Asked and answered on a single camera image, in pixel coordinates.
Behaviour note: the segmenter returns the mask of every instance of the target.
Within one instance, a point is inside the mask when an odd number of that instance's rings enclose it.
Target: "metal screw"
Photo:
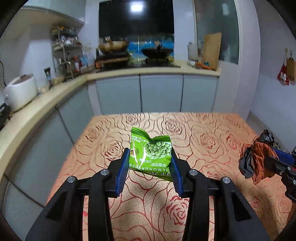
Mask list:
[[[109,174],[109,170],[107,170],[107,169],[101,170],[101,175],[106,176],[108,174]]]
[[[196,175],[198,174],[198,171],[195,170],[195,169],[191,169],[191,170],[189,171],[189,174],[192,175],[192,176],[196,176]]]
[[[71,176],[71,177],[68,177],[67,178],[67,182],[69,182],[69,183],[72,183],[74,181],[75,181],[75,177],[74,176]]]
[[[222,181],[223,181],[224,183],[230,183],[230,178],[229,178],[229,177],[223,177],[223,178],[222,178]]]

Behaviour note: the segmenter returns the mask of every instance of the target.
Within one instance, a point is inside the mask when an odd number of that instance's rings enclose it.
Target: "table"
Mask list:
[[[237,114],[139,113],[100,115],[90,121],[65,160],[48,200],[67,179],[91,177],[107,168],[130,147],[132,127],[151,137],[170,135],[179,158],[206,177],[228,176],[251,204],[271,239],[285,227],[292,202],[285,197],[279,176],[258,185],[239,172],[243,143],[256,134]],[[110,198],[110,215],[115,240],[181,240],[189,199],[176,194],[173,183],[129,170],[123,193]],[[209,240],[214,234],[213,200],[210,198]],[[88,240],[88,197],[83,210],[83,239]]]

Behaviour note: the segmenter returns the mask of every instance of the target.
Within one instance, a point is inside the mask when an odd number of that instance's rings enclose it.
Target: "snack bag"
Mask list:
[[[169,136],[150,138],[144,130],[132,127],[129,168],[171,181],[171,150]]]

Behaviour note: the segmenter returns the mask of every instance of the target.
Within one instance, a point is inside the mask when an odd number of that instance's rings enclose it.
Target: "white rice cooker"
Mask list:
[[[36,79],[32,74],[22,75],[12,80],[4,89],[8,105],[13,112],[23,108],[37,94]]]

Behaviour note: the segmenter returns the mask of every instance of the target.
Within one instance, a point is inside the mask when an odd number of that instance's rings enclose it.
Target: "cutting board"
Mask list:
[[[210,67],[214,70],[218,67],[221,37],[221,33],[205,35],[205,44],[202,51],[201,63],[203,64],[204,62],[209,62]]]

